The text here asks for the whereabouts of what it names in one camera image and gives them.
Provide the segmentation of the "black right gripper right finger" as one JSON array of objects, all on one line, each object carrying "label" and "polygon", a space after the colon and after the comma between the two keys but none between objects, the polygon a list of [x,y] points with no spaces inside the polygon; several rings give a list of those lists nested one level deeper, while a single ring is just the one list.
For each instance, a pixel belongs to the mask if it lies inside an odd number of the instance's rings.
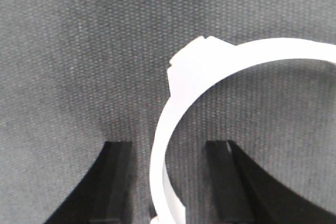
[{"label": "black right gripper right finger", "polygon": [[206,156],[218,223],[335,223],[272,177],[234,141],[207,141]]}]

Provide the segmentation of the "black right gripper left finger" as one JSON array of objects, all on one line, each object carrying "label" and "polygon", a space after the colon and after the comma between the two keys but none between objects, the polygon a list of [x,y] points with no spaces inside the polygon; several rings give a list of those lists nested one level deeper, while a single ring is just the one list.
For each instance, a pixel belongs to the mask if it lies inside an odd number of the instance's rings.
[{"label": "black right gripper left finger", "polygon": [[97,159],[46,223],[130,223],[132,142],[106,141]]}]

